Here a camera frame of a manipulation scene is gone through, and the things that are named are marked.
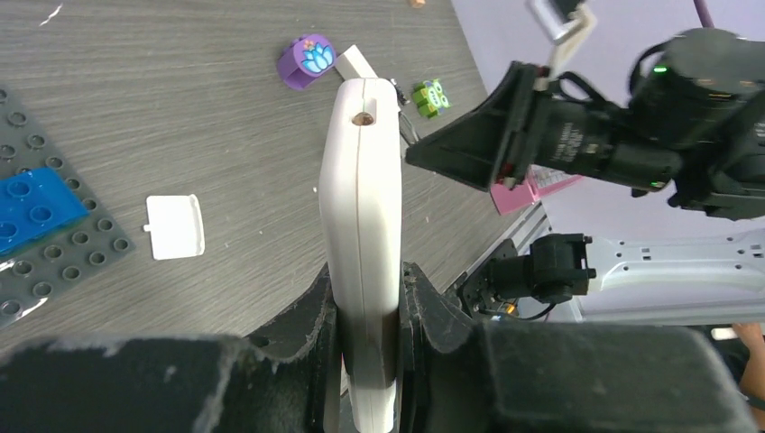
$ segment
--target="pink object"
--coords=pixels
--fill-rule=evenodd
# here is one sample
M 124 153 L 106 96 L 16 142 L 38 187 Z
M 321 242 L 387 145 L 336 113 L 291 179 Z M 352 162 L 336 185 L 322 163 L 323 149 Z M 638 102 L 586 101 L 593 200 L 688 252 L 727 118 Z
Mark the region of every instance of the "pink object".
M 581 176 L 571 176 L 561 181 L 540 187 L 533 169 L 529 169 L 526 179 L 519 186 L 515 187 L 515 189 L 508 189 L 502 184 L 496 184 L 492 187 L 490 192 L 492 194 L 492 200 L 494 200 L 494 205 L 497 207 L 497 212 L 499 212 L 500 215 L 507 215 L 522 207 L 538 202 L 544 196 L 563 189 L 580 178 Z

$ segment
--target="white plastic lid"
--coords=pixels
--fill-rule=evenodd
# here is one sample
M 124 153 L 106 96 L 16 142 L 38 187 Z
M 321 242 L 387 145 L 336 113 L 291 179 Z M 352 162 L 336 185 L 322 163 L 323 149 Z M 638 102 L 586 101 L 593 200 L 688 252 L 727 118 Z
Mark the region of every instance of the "white plastic lid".
M 205 229 L 197 196 L 149 196 L 149 224 L 154 260 L 182 259 L 205 252 Z

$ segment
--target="blue lego brick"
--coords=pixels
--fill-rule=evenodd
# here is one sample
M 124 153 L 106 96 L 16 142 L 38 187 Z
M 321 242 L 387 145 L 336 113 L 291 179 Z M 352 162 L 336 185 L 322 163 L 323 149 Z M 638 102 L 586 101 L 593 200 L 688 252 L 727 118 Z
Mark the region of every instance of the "blue lego brick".
M 0 255 L 88 216 L 55 170 L 29 170 L 0 180 Z

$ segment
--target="gray table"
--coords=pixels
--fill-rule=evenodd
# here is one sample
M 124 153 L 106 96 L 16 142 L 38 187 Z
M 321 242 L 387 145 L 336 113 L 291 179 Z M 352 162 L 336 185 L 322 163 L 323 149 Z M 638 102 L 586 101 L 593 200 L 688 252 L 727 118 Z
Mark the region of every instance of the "gray table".
M 356 43 L 408 87 L 442 78 L 455 104 L 486 96 L 448 0 L 60 0 L 0 5 L 9 84 L 134 240 L 137 250 L 0 331 L 0 351 L 50 333 L 250 332 L 292 302 L 324 262 L 317 186 L 341 78 L 305 92 L 275 71 L 306 32 Z M 448 284 L 515 219 L 490 198 L 404 168 L 404 259 Z M 155 262 L 151 194 L 196 194 L 204 255 Z

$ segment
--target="green toy figure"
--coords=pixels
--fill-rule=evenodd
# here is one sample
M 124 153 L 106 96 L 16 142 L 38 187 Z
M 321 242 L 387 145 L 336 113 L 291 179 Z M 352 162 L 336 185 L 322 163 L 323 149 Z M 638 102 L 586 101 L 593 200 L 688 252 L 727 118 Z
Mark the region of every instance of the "green toy figure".
M 423 81 L 414 87 L 411 100 L 417 106 L 417 111 L 428 119 L 441 115 L 451 107 L 449 100 L 444 95 L 444 88 L 437 79 Z

